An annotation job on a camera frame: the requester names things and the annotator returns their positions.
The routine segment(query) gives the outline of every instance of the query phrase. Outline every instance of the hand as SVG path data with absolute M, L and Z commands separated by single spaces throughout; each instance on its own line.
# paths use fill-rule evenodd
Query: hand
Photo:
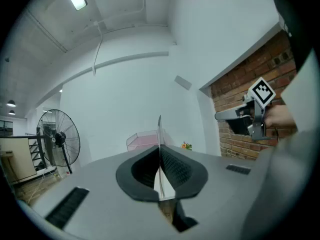
M 286 105 L 276 105 L 266 111 L 264 116 L 264 123 L 269 127 L 295 127 L 296 123 Z

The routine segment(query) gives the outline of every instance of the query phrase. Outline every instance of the railing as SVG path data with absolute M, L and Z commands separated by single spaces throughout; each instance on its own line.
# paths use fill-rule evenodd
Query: railing
M 29 149 L 30 149 L 31 159 L 32 159 L 33 166 L 34 166 L 35 170 L 39 171 L 41 169 L 47 168 L 47 163 L 45 160 L 45 153 L 43 151 L 42 142 L 41 142 L 41 139 L 43 139 L 44 136 L 43 135 L 37 135 L 37 136 L 29 135 L 29 136 L 27 136 L 27 138 L 29 140 Z

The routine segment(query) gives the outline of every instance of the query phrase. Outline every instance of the standing fan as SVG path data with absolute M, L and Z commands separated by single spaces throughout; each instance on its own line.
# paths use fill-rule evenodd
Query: standing fan
M 70 165 L 79 156 L 80 138 L 71 118 L 58 109 L 48 110 L 40 118 L 36 132 L 43 135 L 44 157 L 52 165 L 68 167 L 72 174 Z

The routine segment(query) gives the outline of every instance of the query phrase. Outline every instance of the wire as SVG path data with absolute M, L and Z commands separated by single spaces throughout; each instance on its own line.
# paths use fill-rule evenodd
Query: wire
M 32 197 L 34 196 L 34 194 L 38 191 L 38 189 L 39 189 L 39 187 L 40 187 L 41 183 L 44 181 L 44 179 L 45 179 L 45 173 L 43 172 L 42 179 L 41 179 L 41 181 L 40 181 L 39 185 L 36 187 L 35 191 L 34 191 L 34 192 L 32 193 L 32 195 L 30 196 L 30 198 L 29 198 L 29 200 L 28 200 L 27 204 L 29 204 L 29 203 L 30 203 L 31 198 L 32 198 Z
M 277 130 L 277 128 L 276 127 L 274 127 L 274 130 L 275 130 L 275 134 L 276 134 L 276 140 L 278 141 L 278 143 L 279 143 L 279 134 L 278 134 L 278 130 Z

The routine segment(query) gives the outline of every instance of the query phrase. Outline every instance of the black vent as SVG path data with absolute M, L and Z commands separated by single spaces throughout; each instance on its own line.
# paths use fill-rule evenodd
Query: black vent
M 161 148 L 160 165 L 173 189 L 176 189 L 190 179 L 193 170 L 172 153 L 172 150 Z
M 63 229 L 88 193 L 87 189 L 75 187 L 45 219 Z
M 251 169 L 249 168 L 244 168 L 244 167 L 236 166 L 233 164 L 228 165 L 226 169 L 239 174 L 245 174 L 245 175 L 248 175 L 251 171 Z
M 159 169 L 159 149 L 153 148 L 131 167 L 133 177 L 140 183 L 154 189 L 155 177 Z

